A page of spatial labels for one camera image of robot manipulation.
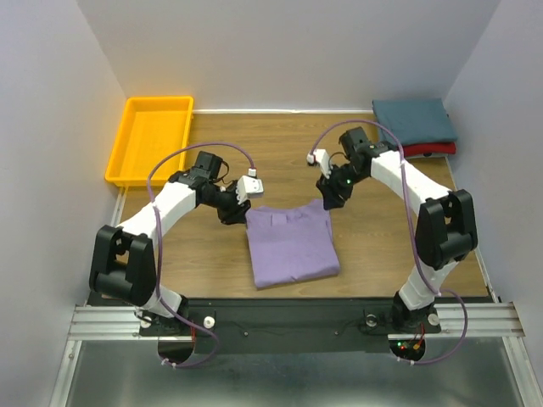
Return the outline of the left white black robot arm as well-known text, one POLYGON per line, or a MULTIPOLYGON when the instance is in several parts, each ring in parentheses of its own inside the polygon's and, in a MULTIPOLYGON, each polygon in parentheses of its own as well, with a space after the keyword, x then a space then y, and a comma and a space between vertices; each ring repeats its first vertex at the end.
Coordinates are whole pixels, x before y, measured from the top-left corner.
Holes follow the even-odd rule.
POLYGON ((224 159, 199 152, 189 170, 172 174, 159 193, 151 192, 149 202, 117 226, 102 226, 96 235, 89 276, 95 293, 122 300, 160 317, 169 333, 178 334, 188 326, 208 332, 188 319, 187 299, 160 283, 165 234, 185 215, 205 205, 216 209, 223 225, 243 224, 251 198, 263 193, 257 170, 227 187, 219 175, 224 159))

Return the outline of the purple t shirt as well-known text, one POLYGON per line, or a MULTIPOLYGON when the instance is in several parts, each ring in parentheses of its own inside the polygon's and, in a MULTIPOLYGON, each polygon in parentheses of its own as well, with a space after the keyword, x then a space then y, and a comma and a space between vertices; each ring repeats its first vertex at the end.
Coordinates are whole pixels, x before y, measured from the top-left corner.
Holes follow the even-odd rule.
POLYGON ((259 289, 336 276, 331 216, 323 200, 292 209, 262 206, 246 214, 255 286, 259 289))

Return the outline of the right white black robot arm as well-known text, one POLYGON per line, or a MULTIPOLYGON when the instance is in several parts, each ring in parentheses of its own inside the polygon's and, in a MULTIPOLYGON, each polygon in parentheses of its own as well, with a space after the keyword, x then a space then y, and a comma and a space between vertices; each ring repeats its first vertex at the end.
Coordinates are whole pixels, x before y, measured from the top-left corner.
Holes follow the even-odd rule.
POLYGON ((390 320, 396 330, 409 331, 427 320, 446 277, 478 246, 473 197, 440 185, 410 164, 396 136, 371 142, 361 125, 356 121, 339 138, 345 164, 335 164, 317 145, 306 161, 321 171, 316 187, 326 210, 344 207, 354 185, 367 178, 402 198, 414 267, 394 295, 390 320))

